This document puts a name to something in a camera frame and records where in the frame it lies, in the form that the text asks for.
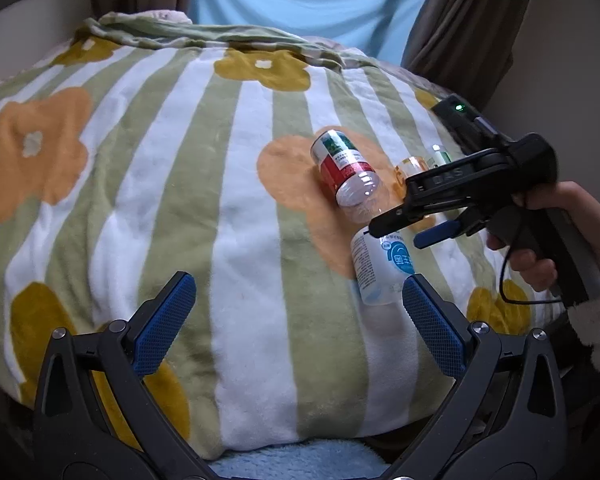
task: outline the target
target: person's hand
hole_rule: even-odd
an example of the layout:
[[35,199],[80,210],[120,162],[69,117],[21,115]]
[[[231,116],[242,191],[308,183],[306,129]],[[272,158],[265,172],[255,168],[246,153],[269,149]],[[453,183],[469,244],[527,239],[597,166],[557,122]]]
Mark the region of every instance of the person's hand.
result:
[[[522,206],[522,199],[519,197],[515,196],[514,202]],[[547,207],[565,209],[585,240],[593,248],[600,267],[600,202],[578,184],[575,182],[559,182],[558,184],[536,186],[526,194],[526,207],[528,209]],[[499,238],[491,233],[488,234],[488,248],[495,251],[504,246],[505,244]],[[558,277],[554,261],[538,260],[536,254],[530,249],[513,251],[509,264],[511,269],[520,272],[522,278],[536,292],[551,287]]]

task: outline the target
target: screw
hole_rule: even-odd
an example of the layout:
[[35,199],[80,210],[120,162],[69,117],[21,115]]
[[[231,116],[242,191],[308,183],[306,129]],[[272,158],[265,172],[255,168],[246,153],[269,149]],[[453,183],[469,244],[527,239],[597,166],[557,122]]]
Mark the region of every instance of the screw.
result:
[[66,336],[66,328],[61,326],[60,328],[56,328],[52,333],[51,333],[51,337],[53,339],[62,339],[64,336]]
[[483,321],[476,321],[471,325],[471,328],[477,334],[486,334],[489,331],[489,325]]
[[109,323],[110,332],[122,332],[125,329],[126,321],[124,319],[117,319]]
[[546,339],[546,332],[541,328],[535,328],[531,333],[538,341],[544,341]]

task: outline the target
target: black cable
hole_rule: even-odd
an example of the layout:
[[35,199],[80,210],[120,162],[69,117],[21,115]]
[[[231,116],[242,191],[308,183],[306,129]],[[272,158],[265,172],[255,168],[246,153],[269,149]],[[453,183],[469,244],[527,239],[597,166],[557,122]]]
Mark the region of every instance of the black cable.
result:
[[525,219],[528,215],[528,210],[526,209],[526,192],[522,195],[522,210],[520,211],[520,222],[518,222],[518,227],[516,228],[516,233],[513,236],[513,240],[509,244],[509,249],[507,249],[507,254],[504,256],[504,261],[502,262],[502,268],[500,269],[500,285],[498,286],[498,291],[500,293],[500,297],[502,301],[509,304],[514,305],[542,305],[542,304],[551,304],[551,303],[561,303],[562,300],[560,298],[556,298],[555,300],[539,300],[539,301],[518,301],[518,300],[510,300],[504,293],[504,271],[509,263],[509,259],[511,257],[511,253],[514,251],[514,247],[518,243],[518,239],[522,234],[522,229],[525,227]]

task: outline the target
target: floral blanket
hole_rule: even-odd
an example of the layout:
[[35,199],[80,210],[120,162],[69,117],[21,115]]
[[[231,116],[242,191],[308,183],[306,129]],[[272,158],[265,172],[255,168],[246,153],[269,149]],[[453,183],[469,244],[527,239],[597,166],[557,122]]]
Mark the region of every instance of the floral blanket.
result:
[[[128,319],[186,270],[197,303],[145,382],[203,457],[429,415],[450,382],[400,305],[361,303],[358,226],[309,148],[343,129],[398,203],[400,160],[440,142],[461,156],[436,101],[372,59],[279,30],[88,20],[50,64],[0,85],[1,388],[31,406],[54,328]],[[419,251],[403,235],[416,271],[470,319],[520,333],[557,315],[504,306],[502,255],[483,236]],[[506,287],[534,297],[516,274]]]

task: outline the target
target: blue label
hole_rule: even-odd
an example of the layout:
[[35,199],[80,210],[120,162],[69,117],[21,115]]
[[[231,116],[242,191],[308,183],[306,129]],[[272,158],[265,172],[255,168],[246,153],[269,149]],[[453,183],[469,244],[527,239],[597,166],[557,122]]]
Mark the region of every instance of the blue label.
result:
[[414,274],[413,264],[409,257],[409,251],[402,242],[392,242],[391,247],[386,250],[386,259],[393,262],[398,269],[407,274]]

